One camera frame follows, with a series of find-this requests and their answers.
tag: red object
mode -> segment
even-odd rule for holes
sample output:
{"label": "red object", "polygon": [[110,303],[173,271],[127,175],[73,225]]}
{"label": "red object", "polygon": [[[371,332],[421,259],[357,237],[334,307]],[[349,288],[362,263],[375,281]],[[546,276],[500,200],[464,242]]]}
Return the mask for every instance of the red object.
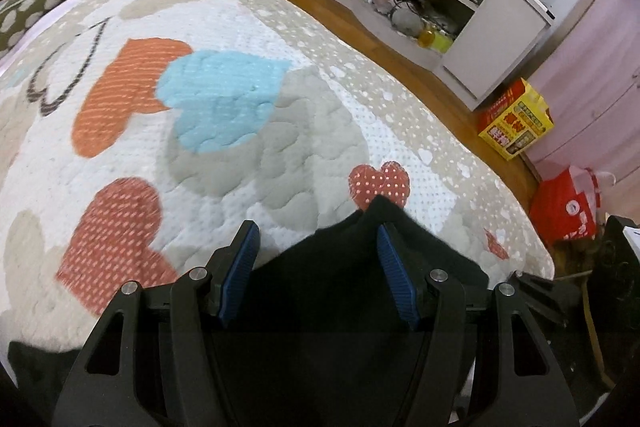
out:
{"label": "red object", "polygon": [[516,80],[491,107],[482,111],[478,118],[478,132],[484,131],[502,112],[525,92],[526,86],[521,78]]}
{"label": "red object", "polygon": [[562,239],[590,237],[597,230],[598,179],[591,169],[569,167],[540,184],[529,217],[547,246]]}
{"label": "red object", "polygon": [[371,165],[358,165],[349,174],[349,193],[362,210],[366,210],[378,194],[404,208],[409,197],[409,174],[398,162],[386,162],[380,170]]}
{"label": "red object", "polygon": [[484,229],[484,233],[486,235],[487,245],[489,247],[489,251],[494,254],[498,259],[502,259],[503,261],[509,258],[509,254],[504,249],[504,247],[498,242],[498,239],[495,235],[489,232],[487,229]]}
{"label": "red object", "polygon": [[174,267],[149,247],[161,221],[155,188],[140,178],[117,179],[82,214],[56,279],[95,315],[127,281],[145,288],[174,282]]}

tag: metal screw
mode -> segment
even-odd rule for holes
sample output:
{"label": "metal screw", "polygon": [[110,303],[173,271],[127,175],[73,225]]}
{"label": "metal screw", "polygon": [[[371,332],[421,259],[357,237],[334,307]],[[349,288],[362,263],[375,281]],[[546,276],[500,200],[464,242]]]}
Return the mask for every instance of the metal screw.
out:
{"label": "metal screw", "polygon": [[507,297],[511,297],[514,293],[516,293],[516,290],[514,290],[513,286],[506,282],[500,284],[500,286],[498,286],[498,290],[500,290],[500,293],[502,295],[507,295]]}
{"label": "metal screw", "polygon": [[138,283],[135,281],[129,281],[122,285],[122,288],[120,288],[120,291],[124,293],[124,295],[131,295],[137,289],[138,289]]}
{"label": "metal screw", "polygon": [[435,282],[445,282],[449,278],[449,275],[444,270],[435,268],[431,270],[429,277],[431,277]]}
{"label": "metal screw", "polygon": [[199,281],[200,279],[204,279],[207,276],[207,269],[202,266],[198,266],[197,268],[192,269],[189,272],[189,277],[194,281]]}

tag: wooden floor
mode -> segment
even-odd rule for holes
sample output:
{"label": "wooden floor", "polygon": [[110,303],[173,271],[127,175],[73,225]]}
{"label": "wooden floor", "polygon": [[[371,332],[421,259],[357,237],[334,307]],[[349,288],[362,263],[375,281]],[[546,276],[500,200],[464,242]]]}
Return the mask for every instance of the wooden floor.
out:
{"label": "wooden floor", "polygon": [[528,210],[538,183],[523,160],[502,159],[476,131],[476,119],[433,74],[397,54],[370,34],[353,14],[334,0],[289,0],[344,42],[380,65],[417,96],[475,155],[489,165]]}

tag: blue heart pattern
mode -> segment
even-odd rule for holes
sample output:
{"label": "blue heart pattern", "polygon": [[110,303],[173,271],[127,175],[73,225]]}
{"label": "blue heart pattern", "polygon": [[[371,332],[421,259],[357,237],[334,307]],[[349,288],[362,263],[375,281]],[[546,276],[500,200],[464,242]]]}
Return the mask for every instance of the blue heart pattern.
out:
{"label": "blue heart pattern", "polygon": [[267,123],[290,64],[241,52],[198,51],[169,64],[156,97],[182,110],[174,129],[185,149],[225,150]]}

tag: white tv stand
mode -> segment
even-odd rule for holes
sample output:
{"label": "white tv stand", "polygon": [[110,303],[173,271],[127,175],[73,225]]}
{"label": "white tv stand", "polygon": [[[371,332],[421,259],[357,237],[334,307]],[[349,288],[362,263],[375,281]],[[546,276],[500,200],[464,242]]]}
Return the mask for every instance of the white tv stand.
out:
{"label": "white tv stand", "polygon": [[443,0],[464,27],[440,54],[396,32],[366,0],[337,1],[389,47],[436,74],[469,109],[508,78],[553,21],[537,0]]}

